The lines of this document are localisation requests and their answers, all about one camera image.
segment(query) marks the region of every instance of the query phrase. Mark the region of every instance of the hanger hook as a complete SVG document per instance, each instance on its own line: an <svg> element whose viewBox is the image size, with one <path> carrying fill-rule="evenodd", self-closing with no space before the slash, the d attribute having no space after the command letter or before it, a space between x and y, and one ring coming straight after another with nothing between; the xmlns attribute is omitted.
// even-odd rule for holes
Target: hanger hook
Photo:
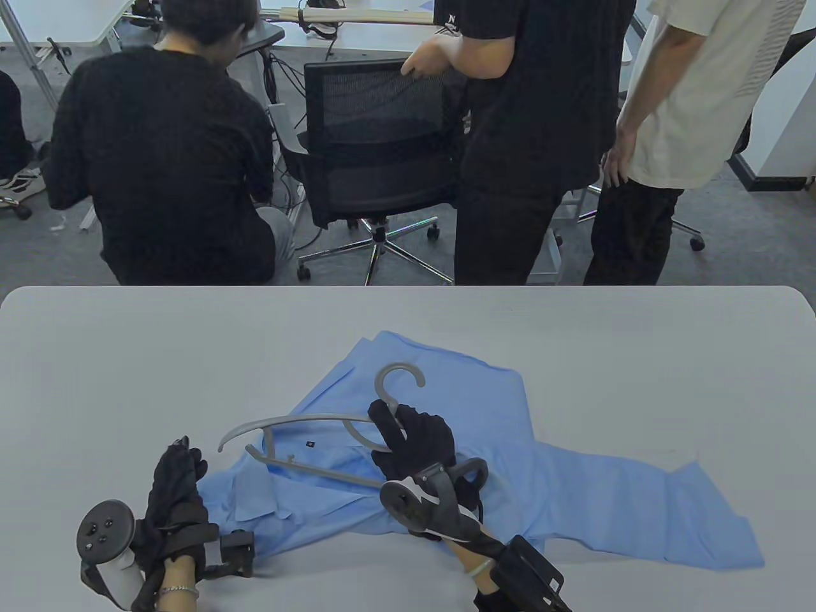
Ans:
<svg viewBox="0 0 816 612"><path fill-rule="evenodd" d="M380 370L379 374L377 374L377 378L374 379L374 390L377 392L379 399L384 401L386 406L388 406L388 409L391 411L392 415L397 413L397 407L400 405L400 402L394 399L394 397L389 395L385 390L385 377L396 370L405 370L410 372L414 376L414 380L416 380L417 387L425 386L425 375L417 366L414 366L413 364L392 363L390 366L385 366L382 370Z"/></svg>

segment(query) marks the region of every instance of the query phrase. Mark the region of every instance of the black pants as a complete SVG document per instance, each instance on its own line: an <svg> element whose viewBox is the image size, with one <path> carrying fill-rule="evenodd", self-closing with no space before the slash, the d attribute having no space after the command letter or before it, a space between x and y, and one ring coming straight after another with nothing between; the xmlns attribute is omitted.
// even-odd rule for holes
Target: black pants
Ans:
<svg viewBox="0 0 816 612"><path fill-rule="evenodd" d="M463 187L456 220L457 285L524 285L565 192L516 197Z"/></svg>
<svg viewBox="0 0 816 612"><path fill-rule="evenodd" d="M672 241L672 217L682 189L633 180L606 187L592 228L592 263L584 285L657 285Z"/></svg>
<svg viewBox="0 0 816 612"><path fill-rule="evenodd" d="M0 180L10 179L31 161L32 147L25 139L20 89L0 70Z"/></svg>

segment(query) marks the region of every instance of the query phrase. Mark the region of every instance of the white table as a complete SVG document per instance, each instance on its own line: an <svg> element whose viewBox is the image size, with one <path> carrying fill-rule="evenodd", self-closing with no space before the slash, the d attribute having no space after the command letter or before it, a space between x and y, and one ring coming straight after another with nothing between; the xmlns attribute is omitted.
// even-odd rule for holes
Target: white table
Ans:
<svg viewBox="0 0 816 612"><path fill-rule="evenodd" d="M35 46L53 38L61 46L96 47L133 0L9 0L25 36ZM11 43L0 23L0 44Z"/></svg>
<svg viewBox="0 0 816 612"><path fill-rule="evenodd" d="M422 0L346 0L349 8L369 8L384 11L417 11ZM296 7L295 0L261 0L265 10ZM330 42L313 33L305 33L297 24L279 24L286 38L277 45L281 49L328 49ZM412 53L439 30L432 25L343 24L339 29L337 51ZM623 46L623 64L632 62L629 46Z"/></svg>
<svg viewBox="0 0 816 612"><path fill-rule="evenodd" d="M111 612L78 580L84 513L112 497L143 512L180 435L231 464L242 444L216 454L223 433L285 414L382 329L520 371L540 440L665 468L699 457L768 561L715 574L553 555L574 610L813 609L816 319L794 290L47 287L0 307L4 610ZM204 584L202 610L455 612L473 594L451 559L393 535L259 574Z"/></svg>

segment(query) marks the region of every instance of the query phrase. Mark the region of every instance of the white wall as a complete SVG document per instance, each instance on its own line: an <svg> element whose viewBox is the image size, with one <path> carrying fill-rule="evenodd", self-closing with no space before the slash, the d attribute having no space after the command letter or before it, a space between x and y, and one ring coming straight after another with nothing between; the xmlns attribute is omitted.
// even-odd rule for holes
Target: white wall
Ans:
<svg viewBox="0 0 816 612"><path fill-rule="evenodd" d="M794 31L813 27L816 0L809 0ZM816 175L816 41L768 82L743 159L759 177Z"/></svg>

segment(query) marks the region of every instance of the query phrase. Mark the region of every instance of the dark hair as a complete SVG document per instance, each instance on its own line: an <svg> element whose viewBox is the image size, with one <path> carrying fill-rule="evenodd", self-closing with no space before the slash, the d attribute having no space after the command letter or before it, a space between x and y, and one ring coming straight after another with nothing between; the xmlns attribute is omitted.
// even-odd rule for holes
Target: dark hair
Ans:
<svg viewBox="0 0 816 612"><path fill-rule="evenodd" d="M258 20L258 0L162 0L168 29L186 34L208 47L240 26L245 31Z"/></svg>

